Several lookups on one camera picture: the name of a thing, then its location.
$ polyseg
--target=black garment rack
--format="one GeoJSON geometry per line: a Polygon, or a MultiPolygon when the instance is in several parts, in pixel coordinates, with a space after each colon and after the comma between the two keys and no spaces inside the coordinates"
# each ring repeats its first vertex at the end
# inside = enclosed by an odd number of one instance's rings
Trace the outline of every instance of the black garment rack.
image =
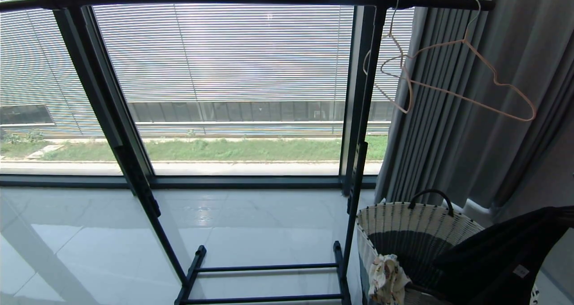
{"type": "MultiPolygon", "coordinates": [[[[86,49],[92,61],[95,78],[98,82],[106,82],[101,67],[98,69],[98,58],[94,44],[90,39],[86,27],[86,18],[82,13],[83,6],[99,6],[103,4],[150,4],[150,3],[252,3],[252,4],[311,4],[311,5],[331,5],[331,6],[371,6],[375,7],[373,20],[373,34],[371,36],[371,56],[369,58],[369,67],[365,81],[365,93],[361,109],[361,118],[359,121],[359,137],[357,138],[357,153],[353,163],[352,188],[347,203],[347,213],[349,214],[347,224],[347,237],[344,250],[341,244],[336,241],[333,245],[335,253],[335,262],[325,264],[295,264],[295,265],[278,265],[278,266],[236,266],[220,268],[201,268],[201,262],[205,258],[207,250],[203,245],[199,246],[195,252],[195,258],[187,274],[184,273],[178,258],[172,249],[172,246],[166,237],[166,234],[160,224],[158,217],[160,211],[157,203],[152,198],[152,193],[145,186],[133,187],[142,207],[152,224],[158,239],[164,251],[166,252],[170,263],[174,267],[178,278],[181,281],[181,290],[175,305],[186,304],[230,304],[230,303],[258,303],[258,302],[277,302],[277,301],[317,301],[328,299],[340,299],[343,305],[351,305],[350,293],[347,285],[347,268],[351,254],[351,242],[355,226],[355,217],[359,203],[359,194],[361,191],[361,182],[363,179],[363,170],[365,167],[365,158],[367,154],[367,143],[365,135],[367,132],[367,121],[369,119],[369,109],[371,106],[371,97],[373,95],[373,86],[375,73],[377,72],[377,60],[381,47],[381,38],[383,25],[385,24],[385,15],[387,9],[407,9],[410,7],[434,7],[443,9],[478,9],[475,0],[14,0],[0,3],[0,12],[17,11],[25,9],[50,9],[50,10],[69,10],[72,21],[78,28],[78,37],[81,44],[86,49]],[[295,296],[272,296],[272,297],[245,297],[245,298],[227,298],[227,299],[189,299],[189,293],[193,283],[199,273],[204,272],[244,272],[253,270],[308,270],[319,268],[335,268],[338,274],[340,293],[326,295],[295,295],[295,296]]],[[[494,2],[480,0],[480,8],[483,11],[494,9],[494,2]]],[[[123,154],[127,158],[127,163],[132,156],[123,154]]],[[[125,172],[132,183],[139,183],[141,176],[135,176],[132,172],[125,172]]]]}

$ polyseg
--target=bottom rack bar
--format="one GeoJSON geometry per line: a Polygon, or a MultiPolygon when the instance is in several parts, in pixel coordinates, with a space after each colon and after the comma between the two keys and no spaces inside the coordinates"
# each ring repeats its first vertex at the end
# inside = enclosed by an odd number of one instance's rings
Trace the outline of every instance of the bottom rack bar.
{"type": "Polygon", "coordinates": [[[319,301],[327,299],[340,299],[342,305],[351,305],[351,295],[347,285],[347,278],[342,276],[343,254],[341,244],[336,241],[333,244],[335,253],[335,262],[326,264],[303,264],[303,265],[278,265],[278,266],[237,266],[237,267],[217,267],[201,268],[201,263],[207,249],[202,245],[195,252],[193,262],[189,267],[186,276],[186,283],[181,286],[175,305],[194,305],[194,304],[239,304],[239,303],[268,303],[279,301],[319,301]],[[269,297],[243,297],[243,298],[214,298],[214,299],[189,299],[189,293],[193,288],[193,283],[200,272],[238,272],[252,270],[305,270],[318,268],[336,268],[339,278],[340,293],[323,294],[323,295],[293,295],[293,296],[269,296],[269,297]]]}

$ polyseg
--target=black handle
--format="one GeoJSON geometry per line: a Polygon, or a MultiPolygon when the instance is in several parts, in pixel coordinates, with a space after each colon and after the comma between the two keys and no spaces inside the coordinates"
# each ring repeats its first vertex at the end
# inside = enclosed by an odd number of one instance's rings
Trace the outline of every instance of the black handle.
{"type": "Polygon", "coordinates": [[[447,197],[447,195],[446,195],[445,193],[443,193],[443,191],[439,191],[438,189],[433,189],[433,188],[425,189],[425,190],[422,191],[422,192],[416,193],[416,194],[413,196],[413,198],[410,200],[409,209],[414,209],[414,203],[416,203],[415,200],[417,199],[417,197],[419,197],[419,196],[421,196],[421,195],[425,195],[426,193],[437,193],[437,194],[440,194],[440,196],[442,196],[443,199],[444,199],[445,201],[447,201],[448,214],[449,214],[451,217],[455,217],[455,211],[453,211],[453,209],[452,209],[451,200],[447,197]]]}

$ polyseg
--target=white label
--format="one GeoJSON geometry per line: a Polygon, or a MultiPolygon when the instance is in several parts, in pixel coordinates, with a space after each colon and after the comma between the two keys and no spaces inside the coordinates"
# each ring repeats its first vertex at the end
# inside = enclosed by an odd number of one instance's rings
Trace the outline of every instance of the white label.
{"type": "Polygon", "coordinates": [[[518,265],[516,269],[513,271],[513,273],[515,273],[520,278],[525,278],[525,276],[528,275],[529,271],[524,266],[518,265]]]}

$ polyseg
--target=curtain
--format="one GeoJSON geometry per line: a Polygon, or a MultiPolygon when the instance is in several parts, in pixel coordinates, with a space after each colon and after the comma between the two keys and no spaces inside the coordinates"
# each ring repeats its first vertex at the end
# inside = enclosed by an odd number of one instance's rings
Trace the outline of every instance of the curtain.
{"type": "MultiPolygon", "coordinates": [[[[441,189],[453,203],[467,199],[503,205],[537,164],[574,103],[574,11],[571,0],[494,0],[470,29],[471,43],[538,107],[520,122],[428,88],[414,87],[414,107],[395,111],[375,202],[408,200],[426,188],[441,189]]],[[[461,39],[476,11],[417,9],[410,53],[461,39]]],[[[460,44],[428,50],[407,66],[413,80],[447,88],[524,118],[529,107],[492,83],[492,72],[460,44]]],[[[406,103],[400,83],[399,104],[406,103]]],[[[427,203],[440,203],[429,196],[427,203]]]]}

